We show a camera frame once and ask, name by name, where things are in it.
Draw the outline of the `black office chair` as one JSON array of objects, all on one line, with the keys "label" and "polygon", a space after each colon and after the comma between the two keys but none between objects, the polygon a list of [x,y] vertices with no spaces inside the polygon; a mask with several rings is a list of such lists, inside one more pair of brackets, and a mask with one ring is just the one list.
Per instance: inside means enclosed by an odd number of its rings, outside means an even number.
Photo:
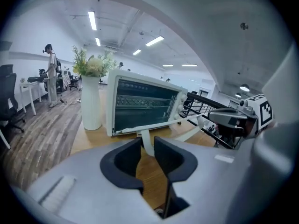
[{"label": "black office chair", "polygon": [[18,116],[18,102],[14,95],[17,74],[13,72],[13,65],[0,66],[0,137],[4,145],[11,148],[2,129],[16,128],[24,133],[24,129],[17,126],[18,122],[25,123],[24,116]]}]

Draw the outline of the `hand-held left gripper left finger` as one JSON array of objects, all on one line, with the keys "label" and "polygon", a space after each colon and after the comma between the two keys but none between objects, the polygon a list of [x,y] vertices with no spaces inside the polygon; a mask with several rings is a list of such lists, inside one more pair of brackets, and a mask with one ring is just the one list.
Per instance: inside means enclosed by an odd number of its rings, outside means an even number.
[{"label": "hand-held left gripper left finger", "polygon": [[140,138],[73,154],[35,180],[27,193],[42,223],[159,223],[136,177]]}]

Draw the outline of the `white toaster oven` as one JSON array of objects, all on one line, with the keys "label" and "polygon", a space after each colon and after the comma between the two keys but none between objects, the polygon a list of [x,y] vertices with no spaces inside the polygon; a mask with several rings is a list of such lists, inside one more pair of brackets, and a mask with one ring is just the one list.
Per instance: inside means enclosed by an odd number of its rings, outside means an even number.
[{"label": "white toaster oven", "polygon": [[180,119],[188,90],[131,71],[109,72],[106,130],[112,132]]}]

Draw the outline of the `wooden table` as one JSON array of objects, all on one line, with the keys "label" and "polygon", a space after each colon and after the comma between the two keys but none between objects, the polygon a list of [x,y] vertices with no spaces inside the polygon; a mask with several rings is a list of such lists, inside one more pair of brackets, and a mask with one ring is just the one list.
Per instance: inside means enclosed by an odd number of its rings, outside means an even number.
[{"label": "wooden table", "polygon": [[[99,90],[100,95],[100,112],[102,119],[102,126],[94,131],[84,129],[83,124],[80,125],[76,134],[71,154],[91,149],[94,147],[108,145],[113,142],[133,139],[136,137],[135,133],[120,135],[115,137],[107,136],[106,131],[106,99],[107,91]],[[167,127],[150,130],[150,140],[154,143],[154,137],[162,138],[178,138],[182,135],[189,135],[186,142],[201,146],[213,147],[215,140],[205,134],[203,131],[193,132],[195,126],[188,121],[183,121],[181,125],[173,124]],[[143,198],[152,209],[164,208],[167,179],[162,169],[160,168],[156,159],[148,155],[144,148],[141,148],[141,159],[136,168],[136,177],[143,183]]]}]

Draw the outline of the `white desk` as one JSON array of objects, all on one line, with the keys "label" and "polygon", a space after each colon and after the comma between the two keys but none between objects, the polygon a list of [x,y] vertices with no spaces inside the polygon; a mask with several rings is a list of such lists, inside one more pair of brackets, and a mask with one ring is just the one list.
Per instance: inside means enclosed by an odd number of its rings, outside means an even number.
[{"label": "white desk", "polygon": [[36,116],[36,110],[35,110],[35,106],[34,106],[34,100],[33,100],[33,95],[32,95],[32,88],[37,86],[37,92],[38,92],[38,101],[39,103],[42,102],[42,98],[41,98],[41,92],[39,90],[39,84],[41,84],[41,82],[35,81],[35,82],[23,82],[23,83],[19,83],[19,90],[20,90],[20,95],[21,95],[21,105],[22,105],[22,109],[25,113],[27,113],[26,110],[26,106],[24,103],[24,89],[27,89],[29,91],[29,98],[30,98],[30,104],[31,104],[31,109],[33,112],[33,115]]}]

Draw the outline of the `black metal railing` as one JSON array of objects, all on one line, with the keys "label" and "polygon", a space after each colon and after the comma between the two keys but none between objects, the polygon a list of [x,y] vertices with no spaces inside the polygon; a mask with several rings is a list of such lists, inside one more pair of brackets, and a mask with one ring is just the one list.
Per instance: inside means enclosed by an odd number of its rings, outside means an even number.
[{"label": "black metal railing", "polygon": [[207,115],[210,111],[220,108],[227,108],[225,105],[202,97],[196,92],[192,91],[187,94],[187,100],[183,103],[183,110],[179,113],[180,117],[187,118],[187,121],[194,126],[198,125],[198,121],[195,118],[196,115],[201,115],[204,120],[204,127],[201,128],[201,132],[206,137],[213,139],[212,145],[214,147],[223,147],[226,149],[235,149],[236,144],[233,143],[233,138],[226,138],[219,134],[216,130],[216,124],[208,119]]}]

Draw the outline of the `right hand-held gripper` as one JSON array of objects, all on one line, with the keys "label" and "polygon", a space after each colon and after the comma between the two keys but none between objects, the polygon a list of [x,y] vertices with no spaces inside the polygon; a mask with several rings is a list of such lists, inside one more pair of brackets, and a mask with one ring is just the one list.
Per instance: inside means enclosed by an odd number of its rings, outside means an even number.
[{"label": "right hand-held gripper", "polygon": [[212,110],[208,119],[217,125],[220,135],[235,142],[256,137],[273,120],[273,110],[264,94],[242,99],[236,108]]}]

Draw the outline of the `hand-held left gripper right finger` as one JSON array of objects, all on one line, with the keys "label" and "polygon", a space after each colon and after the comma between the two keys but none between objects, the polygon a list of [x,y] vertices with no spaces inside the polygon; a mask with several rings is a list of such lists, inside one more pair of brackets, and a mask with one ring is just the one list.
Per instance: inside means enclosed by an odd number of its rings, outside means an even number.
[{"label": "hand-held left gripper right finger", "polygon": [[228,223],[252,148],[253,140],[228,150],[155,137],[155,158],[168,181],[163,223]]}]

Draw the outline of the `white ribbed vase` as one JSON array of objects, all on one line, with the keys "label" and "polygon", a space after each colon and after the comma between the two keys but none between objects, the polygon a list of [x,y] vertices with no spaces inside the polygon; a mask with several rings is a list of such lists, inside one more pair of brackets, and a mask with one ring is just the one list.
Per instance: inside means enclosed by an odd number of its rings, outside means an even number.
[{"label": "white ribbed vase", "polygon": [[97,130],[101,127],[99,77],[82,76],[81,114],[86,130]]}]

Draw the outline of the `group of ceiling strip lights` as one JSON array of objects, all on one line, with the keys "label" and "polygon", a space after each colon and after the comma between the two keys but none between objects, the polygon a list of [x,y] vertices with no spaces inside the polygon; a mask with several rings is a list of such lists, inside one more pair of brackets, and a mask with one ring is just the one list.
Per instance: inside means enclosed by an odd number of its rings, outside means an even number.
[{"label": "group of ceiling strip lights", "polygon": [[151,15],[130,9],[124,15],[88,12],[96,46],[167,69],[197,68],[199,58],[174,31]]}]

